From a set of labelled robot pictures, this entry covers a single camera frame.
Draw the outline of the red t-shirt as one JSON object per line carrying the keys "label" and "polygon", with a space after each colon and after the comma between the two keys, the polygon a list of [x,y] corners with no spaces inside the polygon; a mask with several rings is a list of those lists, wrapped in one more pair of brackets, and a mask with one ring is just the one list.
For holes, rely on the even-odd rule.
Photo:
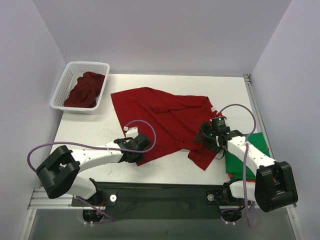
{"label": "red t-shirt", "polygon": [[156,142],[139,166],[186,149],[187,157],[206,170],[217,155],[195,142],[202,124],[217,114],[207,96],[174,95],[141,87],[113,93],[111,100],[121,127],[138,127],[139,133]]}

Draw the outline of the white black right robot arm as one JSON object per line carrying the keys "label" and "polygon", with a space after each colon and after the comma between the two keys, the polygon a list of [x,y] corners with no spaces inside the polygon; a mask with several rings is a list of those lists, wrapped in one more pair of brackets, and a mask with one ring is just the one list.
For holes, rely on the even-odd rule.
{"label": "white black right robot arm", "polygon": [[291,166],[286,161],[276,161],[258,150],[238,130],[231,130],[221,117],[203,122],[196,142],[213,151],[225,151],[240,159],[245,169],[255,176],[254,182],[244,184],[236,179],[224,183],[222,200],[233,204],[238,199],[253,201],[261,210],[270,212],[298,202],[298,193]]}

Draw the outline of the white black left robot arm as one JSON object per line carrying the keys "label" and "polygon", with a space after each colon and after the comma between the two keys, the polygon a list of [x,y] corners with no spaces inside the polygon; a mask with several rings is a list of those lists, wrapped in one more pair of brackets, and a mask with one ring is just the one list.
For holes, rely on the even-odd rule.
{"label": "white black left robot arm", "polygon": [[101,201],[98,185],[92,178],[83,178],[79,173],[106,164],[122,162],[136,163],[144,158],[151,141],[144,135],[135,138],[118,138],[105,145],[84,149],[69,149],[66,145],[57,147],[36,169],[49,199],[64,194],[81,197],[88,205]]}

